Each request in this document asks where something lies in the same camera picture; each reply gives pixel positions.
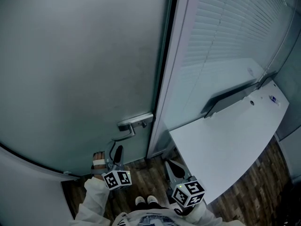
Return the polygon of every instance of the white sweatshirt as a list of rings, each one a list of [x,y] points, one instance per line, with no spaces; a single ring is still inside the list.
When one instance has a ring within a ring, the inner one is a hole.
[[[70,226],[109,226],[110,221],[103,217],[104,208],[108,200],[109,189],[102,180],[89,179],[85,183],[86,198],[79,205],[79,212]],[[131,213],[120,213],[113,226],[244,226],[235,220],[229,223],[222,218],[215,218],[207,210],[204,202],[194,207],[188,216],[179,216],[171,209],[137,210]]]

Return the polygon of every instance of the wooden floor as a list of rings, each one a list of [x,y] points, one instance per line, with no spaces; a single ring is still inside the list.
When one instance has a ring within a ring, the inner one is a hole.
[[[177,153],[173,160],[180,163]],[[124,190],[112,191],[106,205],[105,217],[113,222],[121,212],[130,212],[135,206],[137,196],[154,195],[161,206],[169,205],[166,197],[167,183],[160,156],[150,160],[141,159],[127,164],[131,171],[133,185]],[[78,212],[86,191],[84,183],[89,177],[78,182],[62,182],[64,194],[73,216]],[[281,192],[289,182],[286,163],[274,138],[250,167],[250,169],[225,193],[208,205],[208,208],[224,221],[240,220],[247,226],[277,225],[276,209],[281,201]]]

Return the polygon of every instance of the door lever handle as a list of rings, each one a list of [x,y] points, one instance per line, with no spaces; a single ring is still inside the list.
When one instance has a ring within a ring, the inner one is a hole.
[[[126,131],[129,130],[130,133],[123,136],[123,137],[117,137],[117,138],[112,138],[113,141],[123,141],[129,138],[132,138],[136,135],[134,128],[137,126],[142,126],[145,128],[147,124],[152,123],[154,119],[154,116],[152,113],[146,113],[143,115],[136,116],[134,118],[125,120],[125,121],[120,121],[117,123],[117,126],[119,128],[119,131]]]
[[[128,125],[128,129],[130,131],[129,134],[127,134],[123,137],[115,137],[115,138],[113,137],[112,140],[113,141],[123,141],[123,140],[126,140],[126,139],[129,139],[129,138],[132,138],[132,137],[136,136],[136,133],[135,133],[135,130],[134,130],[132,124]]]

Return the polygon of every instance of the white sneaker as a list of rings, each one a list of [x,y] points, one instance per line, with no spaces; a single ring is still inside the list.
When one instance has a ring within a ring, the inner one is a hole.
[[[135,199],[135,204],[138,205],[138,203],[140,203],[140,202],[144,202],[144,203],[145,203],[145,199],[142,198],[141,196],[136,197],[136,199]]]
[[[158,200],[156,199],[155,196],[150,195],[150,196],[147,197],[147,203],[150,204],[151,202],[156,202],[156,203],[158,203]]]

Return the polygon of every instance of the white wall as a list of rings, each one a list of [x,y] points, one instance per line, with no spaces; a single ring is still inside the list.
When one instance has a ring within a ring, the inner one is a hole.
[[[67,177],[30,165],[0,148],[0,224],[67,225],[72,216],[61,186]]]
[[[301,127],[299,127],[296,131],[284,138],[279,143],[293,181],[295,181],[298,177],[301,177],[300,138]]]

